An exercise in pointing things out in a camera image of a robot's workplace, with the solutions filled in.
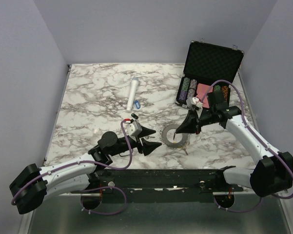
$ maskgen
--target gray wall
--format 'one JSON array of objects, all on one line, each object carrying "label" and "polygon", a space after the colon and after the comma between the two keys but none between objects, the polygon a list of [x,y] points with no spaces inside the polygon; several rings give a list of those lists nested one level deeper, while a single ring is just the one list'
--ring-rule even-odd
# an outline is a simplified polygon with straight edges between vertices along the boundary
[{"label": "gray wall", "polygon": [[67,66],[32,0],[0,0],[0,234],[16,234],[21,215],[9,184],[42,165]]},{"label": "gray wall", "polygon": [[247,51],[276,0],[35,0],[69,63],[184,62],[190,41]]},{"label": "gray wall", "polygon": [[293,155],[293,0],[278,0],[242,73],[261,133]]}]

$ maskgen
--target case lid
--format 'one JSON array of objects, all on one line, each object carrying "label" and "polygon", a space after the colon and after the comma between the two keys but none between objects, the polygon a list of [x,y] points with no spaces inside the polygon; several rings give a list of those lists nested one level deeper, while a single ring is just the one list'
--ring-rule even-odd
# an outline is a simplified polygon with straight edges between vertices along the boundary
[{"label": "case lid", "polygon": [[219,79],[233,82],[243,57],[241,50],[192,41],[183,73],[207,85]]}]

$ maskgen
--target blue object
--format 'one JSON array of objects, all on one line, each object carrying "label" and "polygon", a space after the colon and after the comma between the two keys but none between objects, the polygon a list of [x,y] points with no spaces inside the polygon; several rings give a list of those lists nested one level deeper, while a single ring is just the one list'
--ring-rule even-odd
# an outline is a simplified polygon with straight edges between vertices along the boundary
[{"label": "blue object", "polygon": [[139,103],[138,100],[135,101],[135,105],[136,105],[137,109],[140,109],[141,108],[141,105],[140,105],[140,103]]}]

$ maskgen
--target marble table top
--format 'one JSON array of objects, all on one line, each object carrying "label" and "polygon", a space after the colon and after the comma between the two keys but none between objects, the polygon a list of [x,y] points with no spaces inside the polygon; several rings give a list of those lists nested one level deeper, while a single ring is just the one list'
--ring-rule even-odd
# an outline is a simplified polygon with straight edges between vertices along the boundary
[{"label": "marble table top", "polygon": [[[45,165],[54,165],[78,157],[97,145],[106,131],[122,137],[120,122],[129,118],[126,104],[133,77],[139,77],[136,100],[141,109],[133,110],[141,125],[154,129],[160,141],[163,126],[180,124],[187,109],[176,106],[175,99],[184,64],[74,64],[68,79],[59,117]],[[244,98],[246,117],[252,118],[238,74],[234,79]],[[231,90],[230,105],[240,107],[236,92]],[[245,148],[218,124],[190,135],[185,151],[166,145],[148,156],[134,150],[130,169],[218,169],[225,166],[253,168]],[[112,157],[113,166],[127,165],[129,158]]]}]

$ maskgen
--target white cylindrical bottle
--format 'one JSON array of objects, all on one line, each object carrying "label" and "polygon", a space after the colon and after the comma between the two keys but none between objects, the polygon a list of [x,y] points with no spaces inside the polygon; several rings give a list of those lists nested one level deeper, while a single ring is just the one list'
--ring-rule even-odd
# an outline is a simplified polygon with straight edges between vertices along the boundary
[{"label": "white cylindrical bottle", "polygon": [[137,77],[132,78],[129,98],[127,102],[127,112],[131,112],[133,101],[135,100],[137,85],[138,85],[138,78]]}]

